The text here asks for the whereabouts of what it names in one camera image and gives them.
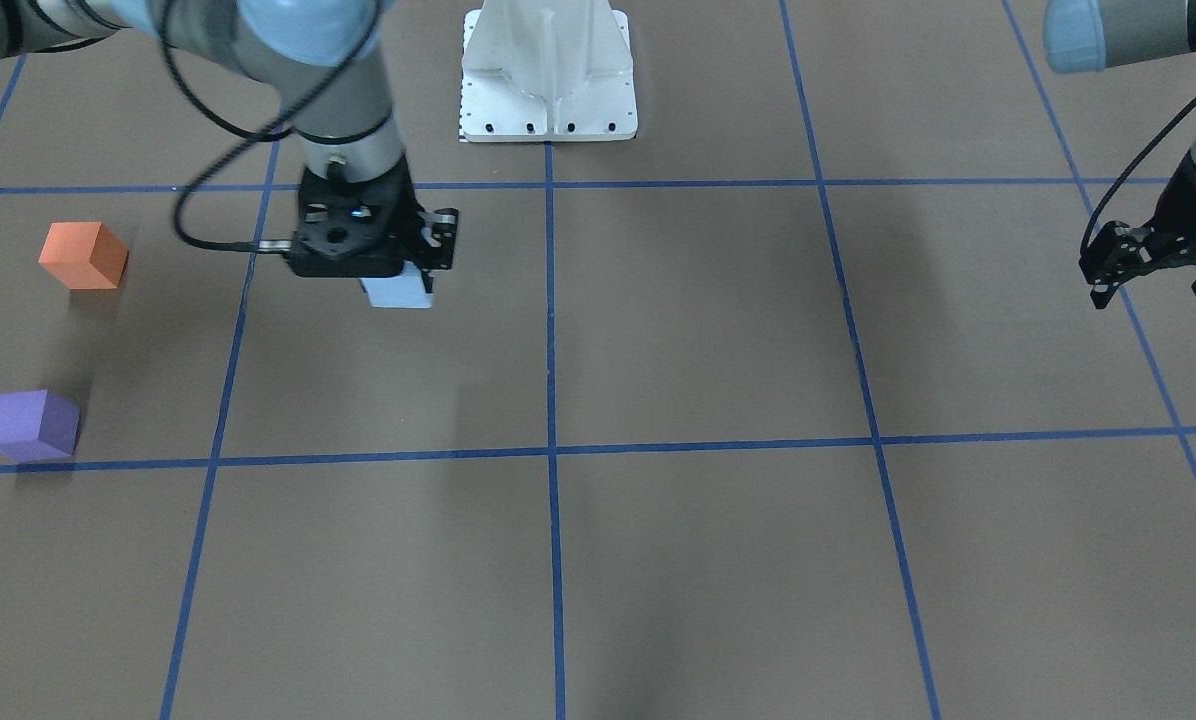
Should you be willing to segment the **second grey robot arm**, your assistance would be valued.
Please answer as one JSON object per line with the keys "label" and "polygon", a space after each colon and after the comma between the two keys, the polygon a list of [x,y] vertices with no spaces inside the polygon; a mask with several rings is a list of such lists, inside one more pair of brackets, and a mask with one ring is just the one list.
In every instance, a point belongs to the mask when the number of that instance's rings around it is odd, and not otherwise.
{"label": "second grey robot arm", "polygon": [[[1196,1],[1051,1],[1043,16],[1043,49],[1058,74],[1196,54]],[[1091,210],[1078,266],[1096,309],[1105,309],[1133,279],[1196,266],[1196,138],[1147,222],[1104,219],[1119,188],[1192,110],[1196,94],[1133,155]],[[1196,279],[1191,289],[1196,297]]]}

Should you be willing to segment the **grey robot arm with block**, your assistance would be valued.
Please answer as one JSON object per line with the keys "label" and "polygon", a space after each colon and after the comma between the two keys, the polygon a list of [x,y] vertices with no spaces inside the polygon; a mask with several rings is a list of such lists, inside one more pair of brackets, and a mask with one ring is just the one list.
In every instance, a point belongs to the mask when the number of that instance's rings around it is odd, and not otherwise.
{"label": "grey robot arm with block", "polygon": [[[425,210],[411,183],[386,61],[379,45],[384,1],[0,1],[0,60],[69,53],[124,29],[155,39],[167,74],[199,112],[176,51],[271,87],[277,117],[233,127],[238,142],[183,187],[173,233],[188,246],[281,256],[300,277],[429,283],[454,261],[458,213]],[[260,144],[298,138],[304,173],[289,240],[206,242],[187,232],[187,202]]]}

